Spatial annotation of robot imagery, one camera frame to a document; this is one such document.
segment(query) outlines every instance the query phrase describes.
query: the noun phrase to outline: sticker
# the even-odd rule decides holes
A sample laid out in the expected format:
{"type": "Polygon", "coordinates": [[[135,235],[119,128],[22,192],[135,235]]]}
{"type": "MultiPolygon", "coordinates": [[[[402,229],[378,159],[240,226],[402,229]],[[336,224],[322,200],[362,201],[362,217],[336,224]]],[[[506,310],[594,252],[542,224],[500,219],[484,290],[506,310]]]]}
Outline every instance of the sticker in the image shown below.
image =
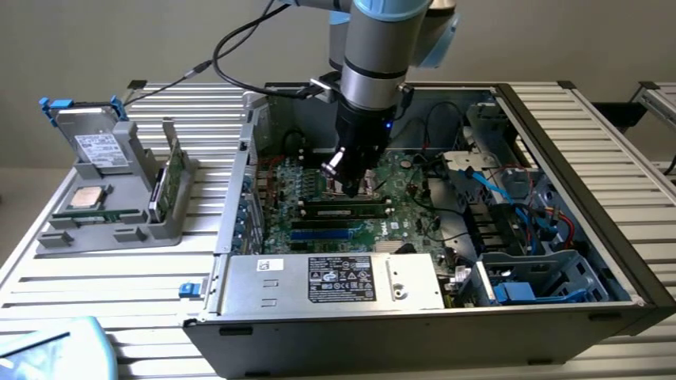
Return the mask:
{"type": "Polygon", "coordinates": [[[330,215],[347,216],[351,214],[352,214],[351,210],[318,211],[318,216],[330,216],[330,215]]]}
{"type": "Polygon", "coordinates": [[[376,301],[371,256],[310,257],[308,299],[312,303],[376,301]]]}
{"type": "Polygon", "coordinates": [[[283,271],[284,259],[259,260],[256,272],[283,271]]]}
{"type": "Polygon", "coordinates": [[[99,168],[127,166],[120,145],[111,134],[75,136],[91,163],[99,168]]]}

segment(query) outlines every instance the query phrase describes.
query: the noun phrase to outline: motherboard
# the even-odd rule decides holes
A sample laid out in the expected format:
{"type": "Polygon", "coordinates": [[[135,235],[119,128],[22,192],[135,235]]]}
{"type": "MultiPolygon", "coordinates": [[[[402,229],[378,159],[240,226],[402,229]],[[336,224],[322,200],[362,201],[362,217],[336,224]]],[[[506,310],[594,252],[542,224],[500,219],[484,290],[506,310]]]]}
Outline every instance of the motherboard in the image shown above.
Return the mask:
{"type": "Polygon", "coordinates": [[[390,151],[364,177],[359,195],[296,158],[272,159],[267,167],[266,254],[430,253],[444,257],[430,190],[415,170],[416,157],[390,151]]]}

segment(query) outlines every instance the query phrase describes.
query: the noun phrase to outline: power supply label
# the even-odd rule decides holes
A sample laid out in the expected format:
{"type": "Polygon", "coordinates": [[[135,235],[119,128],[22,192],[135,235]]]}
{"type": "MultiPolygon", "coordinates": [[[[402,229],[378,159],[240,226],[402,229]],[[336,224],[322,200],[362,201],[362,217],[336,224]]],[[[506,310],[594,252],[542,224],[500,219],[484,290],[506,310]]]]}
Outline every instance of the power supply label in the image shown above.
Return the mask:
{"type": "Polygon", "coordinates": [[[308,268],[312,303],[376,300],[371,256],[310,257],[308,268]]]}

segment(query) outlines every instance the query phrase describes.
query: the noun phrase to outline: hard drive label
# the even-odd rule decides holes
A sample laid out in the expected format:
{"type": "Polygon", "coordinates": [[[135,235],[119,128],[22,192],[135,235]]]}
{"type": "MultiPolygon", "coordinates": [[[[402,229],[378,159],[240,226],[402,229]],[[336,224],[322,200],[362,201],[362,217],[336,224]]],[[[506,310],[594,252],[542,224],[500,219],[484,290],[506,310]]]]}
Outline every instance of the hard drive label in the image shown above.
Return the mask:
{"type": "Polygon", "coordinates": [[[116,168],[128,165],[127,157],[112,134],[78,135],[75,139],[87,158],[98,168],[116,168]]]}
{"type": "Polygon", "coordinates": [[[310,257],[308,268],[312,303],[376,300],[371,256],[310,257]]]}

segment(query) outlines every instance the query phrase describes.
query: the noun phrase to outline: blue latch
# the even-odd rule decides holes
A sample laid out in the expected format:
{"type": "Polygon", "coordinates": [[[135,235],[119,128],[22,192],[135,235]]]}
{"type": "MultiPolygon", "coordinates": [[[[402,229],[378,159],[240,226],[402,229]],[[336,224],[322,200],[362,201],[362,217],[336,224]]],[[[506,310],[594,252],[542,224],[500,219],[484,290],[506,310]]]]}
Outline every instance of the blue latch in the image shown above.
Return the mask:
{"type": "Polygon", "coordinates": [[[74,107],[74,99],[58,99],[50,105],[50,108],[64,109],[74,107]]]}
{"type": "Polygon", "coordinates": [[[114,97],[110,98],[110,105],[114,107],[115,112],[118,113],[118,117],[120,118],[120,121],[130,121],[130,117],[127,116],[127,111],[124,110],[124,104],[118,99],[118,97],[114,95],[114,97]]]}
{"type": "Polygon", "coordinates": [[[179,298],[199,298],[202,284],[199,283],[184,283],[179,288],[179,298]]]}
{"type": "Polygon", "coordinates": [[[52,113],[50,112],[50,98],[44,97],[40,99],[40,109],[43,109],[43,114],[47,116],[47,119],[50,120],[50,123],[58,127],[59,124],[56,124],[56,119],[52,116],[52,113]]]}

